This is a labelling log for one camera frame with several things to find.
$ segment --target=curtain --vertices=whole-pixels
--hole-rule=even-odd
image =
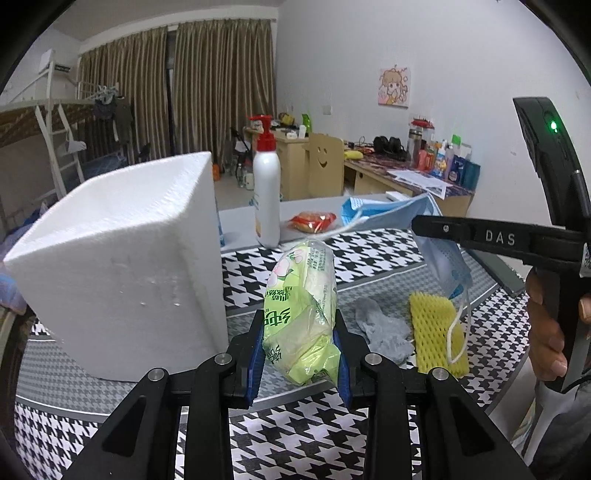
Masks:
[[[221,163],[230,127],[275,115],[270,20],[181,24],[174,53],[173,115],[177,153],[208,150]]]
[[[129,35],[102,45],[80,58],[79,79],[113,86],[128,100],[134,115],[130,155],[150,143],[150,159],[170,155],[168,100],[166,94],[167,27]],[[113,151],[108,121],[87,122],[80,133],[93,158]]]

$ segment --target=styrofoam container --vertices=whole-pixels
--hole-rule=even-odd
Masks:
[[[138,381],[228,347],[210,158],[90,179],[4,259],[39,320],[90,375]]]

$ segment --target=silver bolt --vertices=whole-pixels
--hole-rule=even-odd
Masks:
[[[152,370],[150,370],[148,372],[148,378],[152,382],[157,382],[158,380],[162,380],[163,376],[164,376],[164,370],[162,370],[161,368],[153,368]]]
[[[370,365],[379,365],[382,363],[382,356],[379,353],[368,353],[365,355],[365,361]]]
[[[229,353],[219,353],[214,358],[214,361],[218,365],[227,365],[232,361],[232,355],[230,355]]]
[[[433,377],[436,380],[447,380],[449,378],[449,372],[444,368],[433,369]]]

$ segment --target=houndstooth tablecloth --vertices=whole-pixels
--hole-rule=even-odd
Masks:
[[[327,243],[335,253],[339,307],[348,328],[354,299],[372,296],[385,314],[400,313],[412,290],[437,288],[422,264],[409,232],[380,230],[336,236]],[[263,300],[279,250],[252,248],[222,256],[224,301],[230,336],[248,328]],[[471,257],[475,278],[471,296],[473,331],[468,349],[470,374],[460,380],[486,407],[501,391],[527,348],[527,297],[507,296]],[[414,357],[406,367],[414,365]],[[133,387],[87,375],[51,340],[42,324],[33,328],[17,389],[15,424],[18,452],[38,479],[59,479],[100,426],[88,413],[106,417]],[[292,388],[270,366],[259,397]],[[411,425],[413,470],[420,469],[415,412]],[[230,418],[236,479],[361,478],[366,435],[365,411],[349,412],[336,390],[283,406]],[[183,477],[186,425],[178,433],[176,478]]]

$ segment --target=surgical mask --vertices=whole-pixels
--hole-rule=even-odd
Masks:
[[[341,217],[344,227],[314,237],[318,239],[329,238],[339,233],[360,229],[397,228],[407,230],[411,228],[413,218],[417,215],[441,216],[441,211],[430,193],[424,193],[400,202],[379,202],[352,197],[345,201],[342,206]],[[472,286],[470,268],[466,265],[455,242],[438,238],[426,238],[417,236],[414,233],[413,237],[427,267],[439,282],[443,294],[448,299],[464,294],[457,316],[447,332],[446,355],[448,362],[453,364],[459,360],[466,350],[472,322],[468,298],[468,289]],[[459,354],[452,358],[452,331],[458,324],[465,305],[467,305],[466,337]]]

